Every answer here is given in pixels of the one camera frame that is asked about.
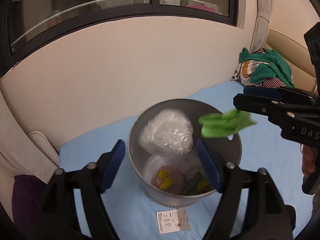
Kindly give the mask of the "person right hand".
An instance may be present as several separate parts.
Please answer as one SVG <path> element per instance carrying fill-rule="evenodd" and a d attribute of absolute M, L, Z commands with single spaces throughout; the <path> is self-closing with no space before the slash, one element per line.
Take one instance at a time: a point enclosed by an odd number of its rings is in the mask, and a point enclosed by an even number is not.
<path fill-rule="evenodd" d="M 306 178 L 309 178 L 310 174 L 316 171 L 315 160 L 318 155 L 318 150 L 316 148 L 302 145 L 302 172 Z"/>

